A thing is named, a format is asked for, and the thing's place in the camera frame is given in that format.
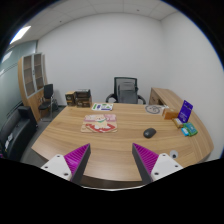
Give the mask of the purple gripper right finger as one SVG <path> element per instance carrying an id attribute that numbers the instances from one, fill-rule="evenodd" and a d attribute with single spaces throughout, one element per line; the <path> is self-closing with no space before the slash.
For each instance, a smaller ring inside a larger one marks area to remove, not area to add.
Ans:
<path id="1" fill-rule="evenodd" d="M 182 169 L 182 166 L 168 154 L 155 152 L 132 144 L 132 154 L 144 184 L 149 184 Z"/>

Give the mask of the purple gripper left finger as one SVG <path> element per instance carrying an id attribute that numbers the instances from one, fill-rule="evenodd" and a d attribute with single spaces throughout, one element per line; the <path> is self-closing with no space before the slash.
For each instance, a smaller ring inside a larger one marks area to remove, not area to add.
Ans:
<path id="1" fill-rule="evenodd" d="M 65 156 L 56 154 L 42 166 L 42 169 L 79 185 L 90 154 L 90 145 L 86 144 Z"/>

